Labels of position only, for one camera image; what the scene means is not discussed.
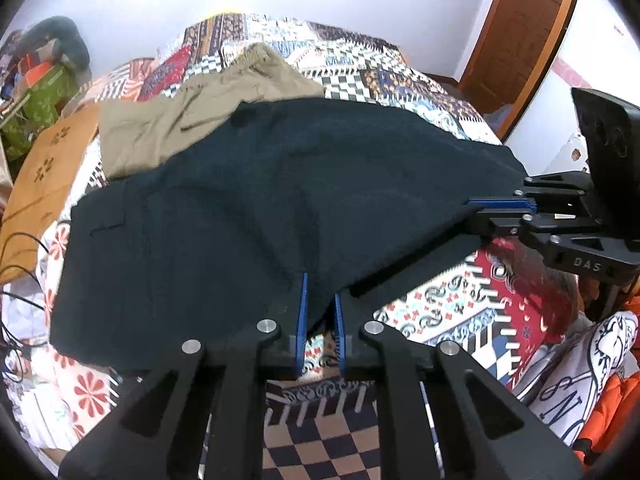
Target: checkered pattern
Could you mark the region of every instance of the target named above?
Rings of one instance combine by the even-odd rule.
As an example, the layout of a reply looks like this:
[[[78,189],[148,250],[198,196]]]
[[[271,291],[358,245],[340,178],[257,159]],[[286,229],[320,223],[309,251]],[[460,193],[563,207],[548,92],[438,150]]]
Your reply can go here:
[[[187,81],[192,75],[196,74],[208,74],[210,72],[221,72],[222,60],[220,54],[215,53],[213,56],[202,56],[200,62],[190,66],[184,71],[183,82]]]
[[[324,87],[327,99],[343,101],[358,101],[361,103],[375,103],[369,89],[362,82],[360,74],[353,75],[325,75],[313,78]]]
[[[107,177],[104,176],[104,170],[102,168],[102,161],[99,160],[94,170],[91,172],[91,176],[89,177],[89,182],[87,183],[87,189],[96,189],[100,187],[105,187],[107,185]]]
[[[220,54],[215,54],[213,56],[202,56],[200,62],[190,66],[187,70],[184,71],[184,77],[182,78],[181,83],[173,83],[169,85],[168,88],[162,90],[160,93],[165,97],[173,99],[178,93],[180,86],[182,86],[182,83],[187,81],[187,79],[192,75],[208,74],[211,72],[222,72],[222,61],[220,60]]]
[[[480,332],[469,335],[463,348],[492,376],[506,384],[516,370],[520,356],[511,353],[508,338],[500,335],[496,329],[499,330],[499,327],[494,322]]]
[[[356,75],[358,74],[358,69],[353,67],[341,67],[341,68],[309,68],[307,70],[300,70],[300,73],[304,77],[308,77],[309,79],[314,79],[320,83],[318,78],[328,77],[332,75]]]
[[[263,480],[380,478],[378,417],[373,404],[297,424],[264,428]]]
[[[498,302],[495,302],[494,305],[495,308],[502,307]],[[511,325],[511,317],[503,314],[503,309],[498,310],[498,315],[495,316],[491,329],[494,332],[493,346],[496,359],[495,365],[487,367],[487,370],[494,374],[495,378],[502,384],[506,384],[511,379],[511,376],[516,373],[522,360],[519,352],[511,351],[520,347],[516,338],[516,329]]]
[[[169,85],[169,88],[165,88],[160,92],[160,94],[162,94],[165,97],[169,97],[173,99],[175,95],[178,93],[180,86],[182,86],[182,83],[172,83],[171,85]]]
[[[389,54],[367,48],[362,44],[331,42],[327,54],[337,58],[353,59],[358,68],[377,68],[407,76],[413,80],[428,81],[426,76],[408,67],[405,63]]]

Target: checkerboard fabric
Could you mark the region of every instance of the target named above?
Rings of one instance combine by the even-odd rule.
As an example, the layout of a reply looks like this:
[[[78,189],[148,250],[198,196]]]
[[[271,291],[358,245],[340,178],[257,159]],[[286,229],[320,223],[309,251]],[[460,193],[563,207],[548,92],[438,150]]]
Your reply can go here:
[[[161,95],[173,99],[180,89],[181,83],[172,83],[160,92]]]
[[[358,101],[361,103],[376,103],[371,97],[369,89],[362,82],[360,74],[326,75],[313,78],[324,86],[324,96],[327,99],[343,101]]]
[[[215,53],[212,56],[202,56],[200,62],[190,66],[184,72],[184,81],[187,81],[192,75],[196,74],[208,74],[210,72],[221,72],[222,60],[219,53]]]
[[[378,417],[373,404],[298,424],[264,428],[263,480],[379,479]]]
[[[328,45],[326,50],[328,54],[335,57],[353,59],[354,63],[360,69],[377,68],[379,70],[395,72],[415,81],[428,82],[434,90],[446,93],[444,89],[432,79],[407,66],[406,63],[397,57],[390,56],[386,52],[379,52],[362,44],[342,43],[339,41],[331,42],[331,45]]]
[[[337,405],[330,404],[331,397],[323,397],[315,402],[288,404],[290,410],[279,412],[278,416],[274,416],[273,408],[268,408],[262,441],[263,480],[379,479],[378,411],[376,401],[362,394],[364,384],[355,404],[347,401],[349,397],[343,391],[335,396]],[[424,388],[421,390],[434,453],[442,470],[433,417]],[[204,477],[207,451],[205,444],[199,478]]]
[[[481,331],[472,333],[462,343],[462,348],[469,352],[493,377],[506,384],[516,372],[516,365],[521,357],[511,352],[509,339],[500,333],[502,321],[496,321]]]

